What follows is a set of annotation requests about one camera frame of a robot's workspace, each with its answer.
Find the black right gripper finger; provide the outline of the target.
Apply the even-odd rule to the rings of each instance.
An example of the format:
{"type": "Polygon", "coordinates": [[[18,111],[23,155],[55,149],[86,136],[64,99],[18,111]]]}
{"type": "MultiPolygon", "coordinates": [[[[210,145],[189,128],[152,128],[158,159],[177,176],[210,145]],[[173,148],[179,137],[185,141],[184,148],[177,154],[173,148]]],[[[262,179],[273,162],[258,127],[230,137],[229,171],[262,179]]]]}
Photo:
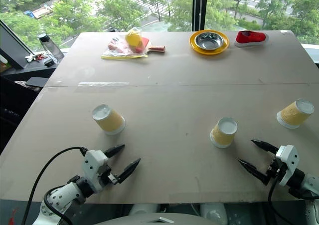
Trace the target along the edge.
{"type": "Polygon", "coordinates": [[[264,185],[268,184],[270,180],[270,177],[268,175],[259,172],[255,166],[247,161],[244,161],[242,159],[238,159],[238,161],[249,174],[260,180],[264,185]]]}
{"type": "Polygon", "coordinates": [[[263,149],[266,152],[270,152],[272,154],[276,154],[277,151],[279,150],[277,147],[265,142],[265,141],[260,141],[256,139],[251,140],[257,147],[263,149]]]}

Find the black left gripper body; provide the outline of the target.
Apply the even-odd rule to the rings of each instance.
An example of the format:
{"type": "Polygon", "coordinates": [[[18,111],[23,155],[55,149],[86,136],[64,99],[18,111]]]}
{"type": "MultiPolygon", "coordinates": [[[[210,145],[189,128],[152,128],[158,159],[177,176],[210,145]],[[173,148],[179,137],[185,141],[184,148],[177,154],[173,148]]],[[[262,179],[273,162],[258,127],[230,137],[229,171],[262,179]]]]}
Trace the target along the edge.
{"type": "Polygon", "coordinates": [[[111,173],[111,168],[109,166],[105,167],[104,172],[99,176],[100,184],[101,185],[108,185],[108,184],[113,184],[116,185],[119,180],[116,175],[113,175],[111,173]]]}

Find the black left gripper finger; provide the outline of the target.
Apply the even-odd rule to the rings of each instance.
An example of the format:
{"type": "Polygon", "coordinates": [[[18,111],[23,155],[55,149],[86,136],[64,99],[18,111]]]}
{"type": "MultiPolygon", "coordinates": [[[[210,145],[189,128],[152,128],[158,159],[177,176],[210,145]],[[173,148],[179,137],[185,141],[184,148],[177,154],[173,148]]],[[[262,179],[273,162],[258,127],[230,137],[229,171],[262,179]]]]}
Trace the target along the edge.
{"type": "Polygon", "coordinates": [[[123,172],[118,175],[117,181],[119,184],[121,184],[124,180],[126,180],[136,169],[138,166],[139,162],[141,161],[141,158],[138,158],[134,162],[131,162],[124,170],[123,172]]]}
{"type": "Polygon", "coordinates": [[[114,155],[116,155],[117,153],[119,153],[123,148],[125,148],[125,144],[121,144],[121,145],[116,145],[116,146],[113,146],[109,149],[107,149],[106,151],[104,151],[104,155],[107,157],[107,158],[111,158],[113,157],[114,155]]]}

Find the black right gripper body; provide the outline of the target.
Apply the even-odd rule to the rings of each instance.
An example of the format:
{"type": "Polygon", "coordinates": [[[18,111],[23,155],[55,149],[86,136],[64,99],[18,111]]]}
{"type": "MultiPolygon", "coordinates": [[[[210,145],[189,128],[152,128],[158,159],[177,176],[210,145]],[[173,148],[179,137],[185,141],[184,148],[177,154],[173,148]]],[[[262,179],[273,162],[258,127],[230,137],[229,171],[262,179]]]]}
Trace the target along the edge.
{"type": "Polygon", "coordinates": [[[277,178],[278,181],[280,182],[283,179],[284,175],[286,174],[286,170],[287,170],[286,163],[280,161],[277,158],[274,158],[271,161],[266,171],[267,182],[269,182],[270,179],[275,179],[275,178],[277,178]]]}

